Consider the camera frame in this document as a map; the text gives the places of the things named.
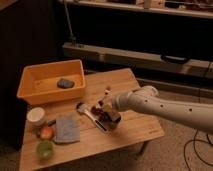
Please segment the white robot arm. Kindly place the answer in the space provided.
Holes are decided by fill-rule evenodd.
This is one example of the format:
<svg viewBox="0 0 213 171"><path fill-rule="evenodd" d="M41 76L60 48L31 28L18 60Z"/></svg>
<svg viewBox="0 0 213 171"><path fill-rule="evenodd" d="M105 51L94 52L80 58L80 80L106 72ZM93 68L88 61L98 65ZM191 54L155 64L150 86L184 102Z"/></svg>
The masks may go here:
<svg viewBox="0 0 213 171"><path fill-rule="evenodd" d="M158 97L153 86L143 86L115 96L106 90L102 105L109 104L118 112L132 110L156 115L176 123L213 134L213 105L186 101L165 100Z"/></svg>

